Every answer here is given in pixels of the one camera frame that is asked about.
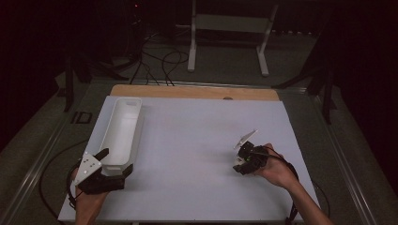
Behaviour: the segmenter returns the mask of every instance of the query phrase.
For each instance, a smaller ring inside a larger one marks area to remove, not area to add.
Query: wooden table
[[[207,98],[236,100],[278,101],[279,97],[272,89],[252,89],[235,87],[202,86],[151,86],[151,85],[115,85],[111,96],[158,97],[158,98]]]

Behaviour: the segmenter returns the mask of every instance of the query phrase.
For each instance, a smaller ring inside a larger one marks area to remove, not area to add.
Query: wrist
[[[75,225],[91,225],[94,224],[96,220],[96,212],[93,211],[93,208],[80,208],[79,206],[76,208],[76,221]]]
[[[294,193],[296,191],[300,191],[303,188],[304,187],[297,179],[292,179],[291,182],[289,182],[286,186],[284,186],[284,189],[286,189],[289,193]]]

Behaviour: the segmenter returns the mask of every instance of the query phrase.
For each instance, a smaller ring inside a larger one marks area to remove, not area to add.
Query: white plastic container
[[[101,147],[109,148],[109,155],[101,163],[108,175],[120,175],[135,162],[144,116],[142,100],[137,97],[121,97],[115,102]]]

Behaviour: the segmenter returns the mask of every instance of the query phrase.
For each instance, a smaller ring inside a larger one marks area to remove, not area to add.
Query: black cable
[[[261,155],[261,156],[266,156],[266,157],[268,157],[268,158],[275,158],[275,159],[278,159],[279,161],[283,162],[283,163],[290,169],[290,171],[296,176],[296,178],[299,180],[299,175],[298,175],[298,173],[296,172],[295,167],[294,167],[290,162],[286,161],[286,159],[284,159],[284,157],[283,157],[281,154],[279,154],[278,152],[276,152],[273,148],[270,148],[270,147],[268,147],[268,146],[262,146],[262,147],[265,148],[265,149],[271,150],[272,152],[274,152],[274,153],[275,153],[276,155],[278,155],[278,156],[275,157],[275,156],[273,156],[273,155],[271,155],[271,154],[269,154],[269,153],[261,153],[261,152],[255,152],[255,153],[253,153],[253,154],[257,154],[257,155]],[[295,203],[293,202],[292,207],[291,207],[291,209],[290,209],[289,217],[286,218],[286,220],[284,221],[284,224],[285,224],[285,225],[291,225],[292,222],[293,222],[293,220],[295,219],[296,215],[298,214],[298,212],[299,212],[299,211],[298,211],[298,209],[296,208]]]
[[[160,85],[159,83],[158,83],[158,81],[155,79],[155,77],[152,75],[152,73],[150,72],[150,66],[148,65],[148,64],[146,64],[146,63],[143,63],[143,66],[144,66],[144,68],[145,68],[145,70],[146,70],[146,84],[145,85],[148,85],[148,83],[149,83],[149,78],[148,78],[148,75],[158,84],[158,85]]]
[[[137,76],[138,71],[140,70],[140,67],[141,67],[142,64],[143,64],[143,56],[140,55],[140,63],[138,64],[138,67],[135,69],[135,72],[133,73],[132,78],[131,78],[129,84],[132,84],[132,81],[134,81],[134,79],[135,79],[135,77]]]
[[[150,57],[152,57],[152,58],[154,58],[154,59],[158,59],[158,60],[160,60],[160,61],[162,61],[162,62],[164,61],[164,63],[169,63],[169,64],[182,64],[182,63],[185,63],[185,62],[188,61],[188,54],[185,53],[185,52],[181,52],[181,51],[177,50],[176,48],[161,47],[161,48],[159,48],[159,49],[173,49],[173,50],[174,50],[173,53],[179,52],[179,53],[185,54],[185,55],[187,56],[187,58],[184,59],[184,60],[182,60],[182,61],[181,61],[181,60],[178,60],[177,62],[171,62],[171,61],[166,61],[166,60],[164,60],[164,57],[163,57],[163,58],[159,58],[159,57],[157,57],[157,56],[155,56],[155,55],[153,55],[153,54],[150,54],[150,53],[148,53],[148,52],[144,52],[144,51],[143,51],[143,54],[146,54],[147,56],[150,56]]]
[[[164,63],[166,63],[166,58],[173,53],[179,54],[178,62],[180,62],[181,61],[181,52],[180,51],[170,52],[170,53],[164,55],[163,59],[161,60],[161,69],[163,70],[163,73],[164,73],[164,80],[166,80],[167,85],[169,85],[169,83],[167,82],[167,81],[169,81],[172,86],[174,86],[174,84],[173,84],[172,80],[170,79],[169,74],[178,66],[178,64],[175,64],[172,67],[172,69],[170,69],[170,71],[166,72],[166,69],[164,68]]]
[[[72,176],[72,174],[73,174],[73,171],[74,171],[75,169],[79,168],[80,163],[81,163],[81,161],[79,160],[76,164],[74,164],[74,165],[69,169],[68,176],[67,176],[67,186],[66,186],[66,190],[67,190],[67,192],[68,192],[69,205],[70,205],[70,207],[72,207],[72,208],[75,209],[75,210],[76,210],[76,199],[77,199],[78,196],[73,197],[73,194],[72,194],[72,192],[71,192],[71,190],[70,190],[70,185],[71,185],[70,178],[71,178],[71,176]]]
[[[313,182],[313,185],[314,185],[318,190],[320,190],[321,193],[322,193],[322,195],[324,196],[325,201],[326,201],[326,204],[327,204],[327,206],[328,206],[328,218],[330,218],[330,203],[329,203],[328,196],[326,195],[325,191],[324,191],[313,179],[311,179],[311,182]]]
[[[53,156],[49,160],[49,162],[47,162],[46,166],[44,167],[44,169],[43,169],[43,171],[42,171],[42,173],[41,173],[41,175],[40,175],[40,177],[38,179],[38,194],[40,195],[41,201],[44,203],[44,206],[46,206],[46,208],[49,210],[49,212],[52,214],[52,216],[58,221],[58,223],[62,224],[62,225],[65,225],[65,223],[58,220],[58,215],[55,213],[55,211],[52,209],[52,207],[47,203],[47,201],[46,201],[46,199],[44,197],[43,190],[42,190],[43,176],[44,176],[45,172],[47,171],[48,167],[50,166],[50,164],[56,158],[58,158],[61,154],[65,153],[66,151],[68,151],[68,150],[70,150],[70,149],[72,149],[72,148],[74,148],[74,147],[76,147],[76,146],[78,146],[78,145],[80,145],[82,143],[86,143],[86,142],[88,142],[88,140],[77,142],[77,143],[75,143],[75,144],[73,144],[73,145],[61,150],[59,153],[57,153],[55,156]]]

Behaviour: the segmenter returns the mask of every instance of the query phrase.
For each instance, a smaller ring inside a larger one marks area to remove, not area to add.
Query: white metal frame
[[[188,60],[188,71],[195,71],[197,29],[252,32],[264,33],[263,42],[257,46],[256,50],[258,62],[260,64],[261,75],[267,77],[269,72],[266,57],[264,56],[264,49],[266,48],[277,10],[278,5],[274,5],[268,18],[196,14],[196,0],[192,0],[191,47]]]

